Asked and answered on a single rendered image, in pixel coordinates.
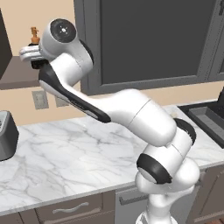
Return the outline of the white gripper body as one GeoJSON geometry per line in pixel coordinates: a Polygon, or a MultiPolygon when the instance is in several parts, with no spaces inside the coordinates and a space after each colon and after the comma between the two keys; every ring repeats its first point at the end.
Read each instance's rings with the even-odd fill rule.
{"type": "Polygon", "coordinates": [[[19,51],[19,57],[22,61],[42,60],[44,58],[39,51],[38,45],[23,47],[19,51]]]}

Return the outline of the orange soap dispenser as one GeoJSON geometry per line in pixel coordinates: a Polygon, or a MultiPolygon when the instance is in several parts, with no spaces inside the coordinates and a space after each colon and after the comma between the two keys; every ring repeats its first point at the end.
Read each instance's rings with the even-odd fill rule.
{"type": "Polygon", "coordinates": [[[40,41],[40,37],[38,36],[38,29],[33,26],[31,28],[31,34],[32,34],[32,37],[31,37],[31,43],[30,43],[30,46],[35,46],[39,43],[40,41]]]}

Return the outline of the dark grey sink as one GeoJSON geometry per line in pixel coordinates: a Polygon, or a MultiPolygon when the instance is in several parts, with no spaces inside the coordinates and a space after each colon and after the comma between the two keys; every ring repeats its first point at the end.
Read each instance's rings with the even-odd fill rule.
{"type": "Polygon", "coordinates": [[[224,149],[224,105],[208,101],[178,108],[224,149]]]}

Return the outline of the brown base cabinet door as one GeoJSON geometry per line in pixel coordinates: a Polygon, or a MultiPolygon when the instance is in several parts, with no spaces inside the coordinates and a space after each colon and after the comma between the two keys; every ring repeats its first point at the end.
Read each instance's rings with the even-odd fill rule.
{"type": "Polygon", "coordinates": [[[224,164],[207,168],[186,224],[207,224],[224,218],[224,164]]]}

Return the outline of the dark brown open shelf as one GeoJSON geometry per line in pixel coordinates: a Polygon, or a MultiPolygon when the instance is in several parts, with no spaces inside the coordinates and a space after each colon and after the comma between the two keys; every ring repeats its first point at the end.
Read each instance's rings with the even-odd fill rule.
{"type": "Polygon", "coordinates": [[[32,88],[39,86],[39,71],[32,69],[30,62],[22,62],[13,56],[0,79],[0,89],[32,88]]]}

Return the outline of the grey toaster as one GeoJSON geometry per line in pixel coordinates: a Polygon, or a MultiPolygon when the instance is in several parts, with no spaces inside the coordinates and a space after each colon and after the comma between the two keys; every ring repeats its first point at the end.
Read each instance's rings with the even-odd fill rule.
{"type": "Polygon", "coordinates": [[[19,132],[10,111],[0,111],[0,161],[14,156],[19,132]]]}

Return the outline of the brown drawer front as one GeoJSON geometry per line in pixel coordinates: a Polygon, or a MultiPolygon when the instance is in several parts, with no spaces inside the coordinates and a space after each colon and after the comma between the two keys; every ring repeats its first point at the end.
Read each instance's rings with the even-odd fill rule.
{"type": "Polygon", "coordinates": [[[62,224],[74,221],[102,210],[102,195],[94,194],[71,199],[49,206],[36,208],[35,212],[41,224],[62,224]]]}

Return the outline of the grey dishwasher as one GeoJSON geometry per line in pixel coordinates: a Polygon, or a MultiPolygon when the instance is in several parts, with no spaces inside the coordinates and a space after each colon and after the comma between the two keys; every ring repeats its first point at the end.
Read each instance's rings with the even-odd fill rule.
{"type": "Polygon", "coordinates": [[[146,195],[137,190],[135,186],[115,191],[115,224],[135,224],[137,217],[144,211],[147,199],[121,206],[119,197],[125,200],[146,195]]]}

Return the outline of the grey wall outlet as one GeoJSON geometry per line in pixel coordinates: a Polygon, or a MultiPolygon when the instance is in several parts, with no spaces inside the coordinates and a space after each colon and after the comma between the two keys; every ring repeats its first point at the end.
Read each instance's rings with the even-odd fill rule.
{"type": "Polygon", "coordinates": [[[69,105],[68,102],[66,102],[66,101],[64,101],[64,100],[62,100],[62,99],[60,99],[58,97],[55,98],[55,103],[56,103],[56,107],[57,108],[58,107],[65,107],[65,106],[68,106],[69,105]]]}
{"type": "Polygon", "coordinates": [[[35,105],[35,109],[48,109],[48,100],[46,96],[46,92],[41,91],[32,91],[32,97],[35,105]]]}

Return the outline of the narrow grey wall cabinet door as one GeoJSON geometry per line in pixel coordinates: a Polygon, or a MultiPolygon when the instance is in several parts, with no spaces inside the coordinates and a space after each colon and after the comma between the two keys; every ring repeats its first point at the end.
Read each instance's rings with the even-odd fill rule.
{"type": "Polygon", "coordinates": [[[218,0],[218,3],[218,6],[214,10],[214,15],[219,29],[215,40],[213,62],[208,75],[209,81],[224,80],[224,72],[221,71],[224,60],[224,0],[218,0]]]}

